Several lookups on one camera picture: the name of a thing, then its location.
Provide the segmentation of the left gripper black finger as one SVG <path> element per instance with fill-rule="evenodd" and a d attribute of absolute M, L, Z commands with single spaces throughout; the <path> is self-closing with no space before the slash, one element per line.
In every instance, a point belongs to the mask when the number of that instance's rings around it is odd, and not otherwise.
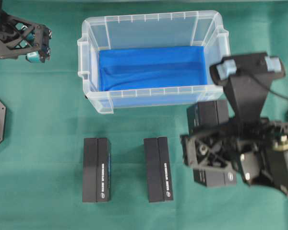
<path fill-rule="evenodd" d="M 31 63 L 50 59 L 52 31 L 43 24 L 30 22 L 0 11 L 0 59 L 25 56 Z"/>

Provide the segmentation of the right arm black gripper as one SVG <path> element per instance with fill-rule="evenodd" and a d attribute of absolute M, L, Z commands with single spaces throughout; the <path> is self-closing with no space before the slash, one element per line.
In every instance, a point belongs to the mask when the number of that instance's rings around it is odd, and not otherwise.
<path fill-rule="evenodd" d="M 193 170 L 239 173 L 248 186 L 266 186 L 288 198 L 288 122 L 231 119 L 180 136 L 183 163 Z"/>

